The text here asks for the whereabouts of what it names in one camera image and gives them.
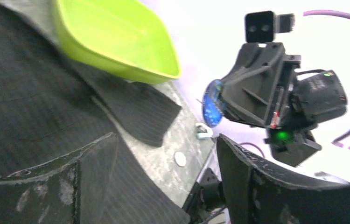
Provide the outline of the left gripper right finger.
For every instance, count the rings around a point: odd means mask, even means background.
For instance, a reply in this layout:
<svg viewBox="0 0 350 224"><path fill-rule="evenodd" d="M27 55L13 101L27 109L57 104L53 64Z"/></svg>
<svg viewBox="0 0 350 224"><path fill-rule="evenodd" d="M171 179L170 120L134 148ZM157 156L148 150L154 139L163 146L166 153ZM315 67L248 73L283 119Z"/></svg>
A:
<svg viewBox="0 0 350 224"><path fill-rule="evenodd" d="M296 173L217 138L224 197L233 224L350 224L350 184Z"/></svg>

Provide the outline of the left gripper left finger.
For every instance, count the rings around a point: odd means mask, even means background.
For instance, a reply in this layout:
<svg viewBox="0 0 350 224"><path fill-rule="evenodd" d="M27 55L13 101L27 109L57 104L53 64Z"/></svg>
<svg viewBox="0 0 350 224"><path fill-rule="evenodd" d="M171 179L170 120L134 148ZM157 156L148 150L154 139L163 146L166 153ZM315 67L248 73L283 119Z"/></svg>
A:
<svg viewBox="0 0 350 224"><path fill-rule="evenodd" d="M118 137L110 133L0 177L0 224L102 224L117 152Z"/></svg>

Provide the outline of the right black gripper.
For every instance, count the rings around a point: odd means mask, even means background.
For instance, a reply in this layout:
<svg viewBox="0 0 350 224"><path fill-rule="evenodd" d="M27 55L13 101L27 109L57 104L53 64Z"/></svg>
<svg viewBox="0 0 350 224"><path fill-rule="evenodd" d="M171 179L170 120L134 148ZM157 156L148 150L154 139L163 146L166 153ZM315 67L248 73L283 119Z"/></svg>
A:
<svg viewBox="0 0 350 224"><path fill-rule="evenodd" d="M224 116L233 122L270 128L287 103L288 88L301 66L300 55L286 54L283 43L243 44L231 71L222 78Z"/></svg>

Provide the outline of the black pinstriped shirt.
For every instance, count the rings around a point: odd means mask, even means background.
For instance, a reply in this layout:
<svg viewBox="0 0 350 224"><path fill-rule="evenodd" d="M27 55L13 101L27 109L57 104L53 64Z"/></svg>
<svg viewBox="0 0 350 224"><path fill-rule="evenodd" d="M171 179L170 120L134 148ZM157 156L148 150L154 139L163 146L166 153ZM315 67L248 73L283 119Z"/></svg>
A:
<svg viewBox="0 0 350 224"><path fill-rule="evenodd" d="M0 4L0 177L118 137L103 224L187 224L189 215L147 176L114 117L153 147L181 107L154 87L67 58L26 18Z"/></svg>

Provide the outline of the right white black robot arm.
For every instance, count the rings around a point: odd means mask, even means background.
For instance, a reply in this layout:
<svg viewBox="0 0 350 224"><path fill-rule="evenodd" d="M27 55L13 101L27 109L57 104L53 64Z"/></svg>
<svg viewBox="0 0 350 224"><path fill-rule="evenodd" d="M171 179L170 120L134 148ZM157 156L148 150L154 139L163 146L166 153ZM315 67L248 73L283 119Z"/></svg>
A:
<svg viewBox="0 0 350 224"><path fill-rule="evenodd" d="M244 44L222 78L224 116L264 128L272 156L292 167L321 150L311 131L346 113L347 97L332 70L314 70L298 80L300 55L286 54L280 42Z"/></svg>

